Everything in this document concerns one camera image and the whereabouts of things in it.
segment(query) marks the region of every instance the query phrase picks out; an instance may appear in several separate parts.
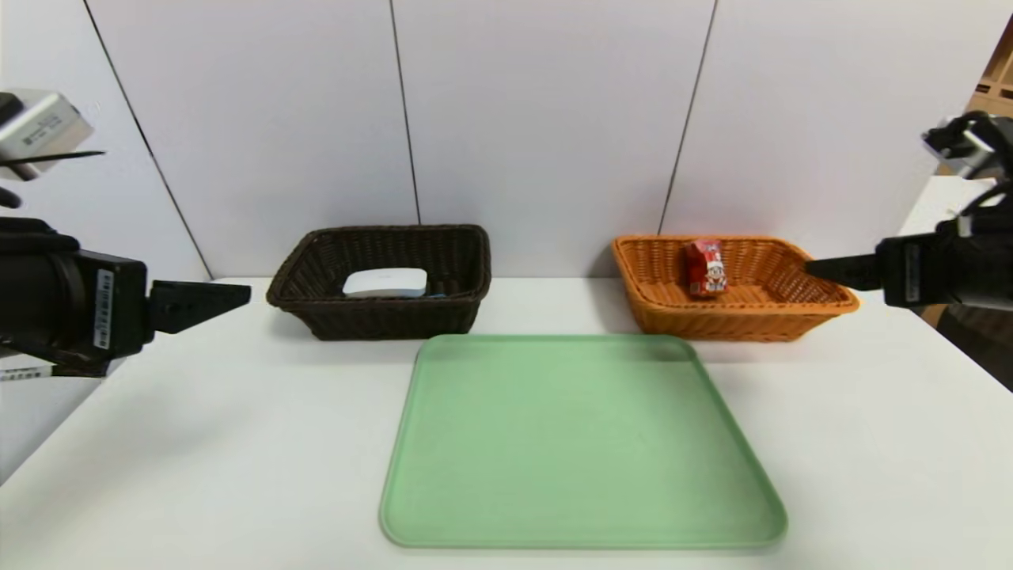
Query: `orange wicker basket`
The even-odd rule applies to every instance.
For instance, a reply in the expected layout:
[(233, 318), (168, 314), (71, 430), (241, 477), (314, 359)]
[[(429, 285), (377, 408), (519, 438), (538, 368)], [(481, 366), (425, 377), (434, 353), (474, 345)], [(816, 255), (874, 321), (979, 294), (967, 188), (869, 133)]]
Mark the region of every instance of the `orange wicker basket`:
[[(720, 239), (728, 277), (724, 295), (691, 298), (685, 246)], [(773, 237), (628, 235), (612, 250), (626, 295), (644, 333), (715, 341), (793, 341), (813, 327), (858, 310), (848, 290), (805, 272), (811, 257)]]

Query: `sticker label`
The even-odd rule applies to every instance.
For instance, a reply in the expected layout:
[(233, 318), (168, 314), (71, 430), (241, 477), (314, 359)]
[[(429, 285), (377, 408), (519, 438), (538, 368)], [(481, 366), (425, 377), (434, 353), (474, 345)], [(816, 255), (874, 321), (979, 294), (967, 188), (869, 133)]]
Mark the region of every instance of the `sticker label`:
[(53, 375), (52, 367), (35, 367), (33, 369), (11, 369), (0, 371), (0, 382), (30, 381), (32, 379), (48, 379)]
[(56, 112), (46, 114), (35, 123), (35, 129), (21, 139), (21, 143), (24, 146), (31, 146), (52, 135), (63, 124), (64, 119), (60, 114)]
[(112, 283), (111, 270), (100, 268), (95, 280), (95, 336), (93, 345), (102, 349), (109, 348), (109, 335), (112, 333)]
[(905, 253), (905, 296), (909, 304), (922, 299), (922, 250), (917, 243), (908, 243)]

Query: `barcode label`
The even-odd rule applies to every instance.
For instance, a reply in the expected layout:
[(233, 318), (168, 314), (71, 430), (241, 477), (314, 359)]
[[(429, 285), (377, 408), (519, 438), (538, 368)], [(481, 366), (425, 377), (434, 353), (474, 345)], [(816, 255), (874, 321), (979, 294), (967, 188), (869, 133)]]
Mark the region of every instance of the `barcode label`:
[(112, 271), (98, 269), (95, 281), (95, 336), (92, 344), (107, 350), (112, 329)]
[(35, 367), (33, 369), (11, 369), (10, 371), (0, 371), (0, 382), (48, 379), (52, 375), (53, 375), (52, 367)]
[(917, 304), (922, 299), (922, 250), (918, 243), (908, 243), (905, 254), (904, 301)]

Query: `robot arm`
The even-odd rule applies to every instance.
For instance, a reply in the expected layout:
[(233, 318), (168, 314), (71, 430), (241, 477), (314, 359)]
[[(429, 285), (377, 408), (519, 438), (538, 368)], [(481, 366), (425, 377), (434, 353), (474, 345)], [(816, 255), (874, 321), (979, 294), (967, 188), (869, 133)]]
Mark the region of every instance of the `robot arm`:
[[(75, 152), (91, 127), (59, 93), (0, 93), (0, 175), (30, 180)], [(20, 198), (0, 188), (0, 206)], [(106, 375), (155, 332), (175, 334), (249, 303), (239, 284), (154, 280), (142, 262), (81, 249), (46, 222), (0, 217), (0, 357), (29, 354), (54, 376)]]
[(892, 307), (1013, 311), (1013, 119), (971, 111), (922, 138), (958, 175), (998, 182), (934, 233), (887, 237), (873, 253), (809, 261), (806, 270), (853, 290), (882, 290)]

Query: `white wall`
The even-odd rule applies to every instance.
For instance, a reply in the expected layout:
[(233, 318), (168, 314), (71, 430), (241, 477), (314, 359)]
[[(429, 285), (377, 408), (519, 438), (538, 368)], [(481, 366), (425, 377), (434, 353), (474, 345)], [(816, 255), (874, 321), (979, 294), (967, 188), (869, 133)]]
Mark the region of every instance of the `white wall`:
[(417, 222), (387, 1), (88, 3), (216, 276)]
[(871, 251), (935, 167), (1013, 2), (720, 0), (663, 230)]
[[(108, 155), (68, 161), (28, 183), (7, 182), (25, 206), (0, 215), (38, 217), (82, 245), (148, 263), (149, 276), (208, 274), (137, 131), (80, 0), (4, 0), (0, 88), (55, 89), (95, 127), (82, 149)], [(97, 386), (59, 379), (0, 383), (0, 481)]]
[(497, 275), (602, 274), (656, 232), (712, 0), (395, 0), (422, 223)]

